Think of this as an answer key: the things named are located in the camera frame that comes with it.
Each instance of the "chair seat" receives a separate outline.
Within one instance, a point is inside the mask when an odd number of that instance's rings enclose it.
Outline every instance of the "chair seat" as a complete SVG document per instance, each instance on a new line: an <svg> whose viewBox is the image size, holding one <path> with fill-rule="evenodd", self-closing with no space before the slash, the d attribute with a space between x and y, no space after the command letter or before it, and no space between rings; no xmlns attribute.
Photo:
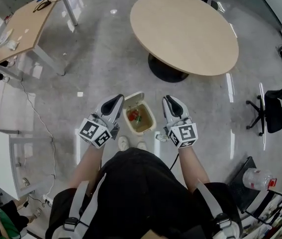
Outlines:
<svg viewBox="0 0 282 239"><path fill-rule="evenodd" d="M269 133L275 133L282 129L282 106L279 99L265 96L265 116Z"/></svg>

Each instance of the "forearm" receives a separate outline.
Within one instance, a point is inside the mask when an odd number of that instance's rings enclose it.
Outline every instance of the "forearm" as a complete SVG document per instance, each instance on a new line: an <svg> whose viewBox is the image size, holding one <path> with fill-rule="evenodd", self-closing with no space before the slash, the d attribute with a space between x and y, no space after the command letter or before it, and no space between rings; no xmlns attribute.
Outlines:
<svg viewBox="0 0 282 239"><path fill-rule="evenodd" d="M197 158L191 146L178 149L180 154L180 163L186 186L190 192L196 189L196 182L208 183L209 177Z"/></svg>
<svg viewBox="0 0 282 239"><path fill-rule="evenodd" d="M75 169L69 182L69 188L78 188L82 181L89 181L88 192L94 187L95 180L100 168L104 146L100 149L90 145L83 158Z"/></svg>
<svg viewBox="0 0 282 239"><path fill-rule="evenodd" d="M9 236L7 234L6 229L3 227L1 221L0 221L0 233L3 237L5 237L6 239L9 239Z"/></svg>

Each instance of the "white trash bin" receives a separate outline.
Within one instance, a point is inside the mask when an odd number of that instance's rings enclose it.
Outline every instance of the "white trash bin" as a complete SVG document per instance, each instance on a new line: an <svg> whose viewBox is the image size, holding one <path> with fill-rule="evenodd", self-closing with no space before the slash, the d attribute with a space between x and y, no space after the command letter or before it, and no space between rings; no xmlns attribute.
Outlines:
<svg viewBox="0 0 282 239"><path fill-rule="evenodd" d="M137 128L134 127L133 121L130 121L128 118L129 112L134 109L137 109L141 116L141 121ZM148 104L144 101L144 93L142 91L125 98L123 116L131 132L137 136L142 136L146 131L154 131L156 128L155 117Z"/></svg>

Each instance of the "shoe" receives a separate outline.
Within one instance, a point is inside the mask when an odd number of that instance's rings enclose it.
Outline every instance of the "shoe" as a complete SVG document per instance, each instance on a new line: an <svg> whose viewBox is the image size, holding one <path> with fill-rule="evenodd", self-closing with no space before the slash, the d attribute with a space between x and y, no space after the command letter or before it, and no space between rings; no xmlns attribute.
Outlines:
<svg viewBox="0 0 282 239"><path fill-rule="evenodd" d="M33 216L35 217L35 219L39 218L42 214L42 210L40 208L38 208L34 213Z"/></svg>
<svg viewBox="0 0 282 239"><path fill-rule="evenodd" d="M23 182L23 184L24 184L26 187L28 187L28 186L30 185L30 182L28 181L27 178L23 178L23 179L22 179L22 182Z"/></svg>
<svg viewBox="0 0 282 239"><path fill-rule="evenodd" d="M138 149L147 150L145 142L141 141L136 146Z"/></svg>
<svg viewBox="0 0 282 239"><path fill-rule="evenodd" d="M119 145L119 150L120 151L125 151L127 150L130 146L129 146L129 140L127 139L126 136L120 136L119 140L117 141L118 145Z"/></svg>
<svg viewBox="0 0 282 239"><path fill-rule="evenodd" d="M10 68L10 67L14 66L15 63L16 63L16 59L15 58L9 60L8 61L8 65L7 65L6 68Z"/></svg>
<svg viewBox="0 0 282 239"><path fill-rule="evenodd" d="M9 82L9 79L10 78L8 76L4 75L2 81L7 83Z"/></svg>

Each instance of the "power strip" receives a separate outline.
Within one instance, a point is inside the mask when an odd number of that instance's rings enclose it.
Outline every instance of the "power strip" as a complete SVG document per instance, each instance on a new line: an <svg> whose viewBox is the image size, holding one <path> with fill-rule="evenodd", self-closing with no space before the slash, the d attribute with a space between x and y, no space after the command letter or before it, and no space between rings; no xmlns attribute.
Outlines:
<svg viewBox="0 0 282 239"><path fill-rule="evenodd" d="M53 204L53 199L48 197L47 195L43 195L43 200L45 201L45 203L48 203L50 206L52 206Z"/></svg>

